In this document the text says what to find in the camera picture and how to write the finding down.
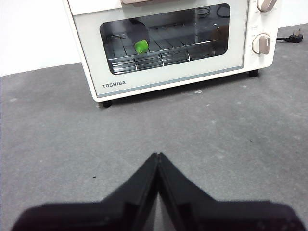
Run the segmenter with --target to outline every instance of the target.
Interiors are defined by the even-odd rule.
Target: oven door
[[[248,0],[177,0],[74,15],[97,97],[243,67]]]

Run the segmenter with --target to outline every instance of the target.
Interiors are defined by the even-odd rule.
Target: toshiba logo
[[[103,88],[110,88],[110,87],[115,87],[119,85],[126,84],[125,81],[120,81],[120,82],[114,82],[114,83],[107,83],[107,84],[102,84]]]

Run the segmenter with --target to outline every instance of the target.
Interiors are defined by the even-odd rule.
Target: white wall
[[[280,27],[304,23],[308,23],[308,0],[282,0]]]
[[[280,26],[308,23],[307,12],[307,0],[283,0]],[[62,0],[0,0],[0,76],[77,62]]]

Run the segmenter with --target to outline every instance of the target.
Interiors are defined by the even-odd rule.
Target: oven knob
[[[257,0],[259,10],[263,12],[271,11],[277,0]]]
[[[267,34],[258,35],[253,44],[252,49],[257,54],[268,54],[270,51],[270,37]]]

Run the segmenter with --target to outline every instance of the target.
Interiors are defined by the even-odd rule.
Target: power plug
[[[277,38],[277,40],[291,42],[291,43],[300,43],[303,41],[304,35],[301,34],[301,29],[294,31],[292,35],[288,38]]]

